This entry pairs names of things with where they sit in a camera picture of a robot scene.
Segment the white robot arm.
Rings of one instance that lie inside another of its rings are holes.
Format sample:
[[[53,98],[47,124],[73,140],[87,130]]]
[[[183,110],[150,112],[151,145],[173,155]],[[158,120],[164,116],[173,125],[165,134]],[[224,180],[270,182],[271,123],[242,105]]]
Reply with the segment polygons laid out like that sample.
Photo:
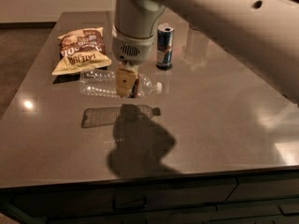
[[[171,9],[275,90],[299,103],[299,6],[290,0],[116,0],[112,50],[143,63]]]

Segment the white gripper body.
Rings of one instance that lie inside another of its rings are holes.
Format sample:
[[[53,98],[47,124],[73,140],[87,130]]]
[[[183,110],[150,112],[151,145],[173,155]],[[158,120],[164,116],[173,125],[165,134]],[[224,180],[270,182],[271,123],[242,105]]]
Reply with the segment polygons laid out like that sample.
[[[112,28],[112,51],[121,63],[142,64],[150,56],[154,37],[134,38]]]

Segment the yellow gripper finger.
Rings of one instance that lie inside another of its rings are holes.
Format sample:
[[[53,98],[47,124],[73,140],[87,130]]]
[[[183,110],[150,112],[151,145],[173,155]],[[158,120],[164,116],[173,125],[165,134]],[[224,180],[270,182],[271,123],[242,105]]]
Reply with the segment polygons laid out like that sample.
[[[128,97],[138,78],[138,68],[130,63],[120,63],[115,70],[116,92],[120,97]]]

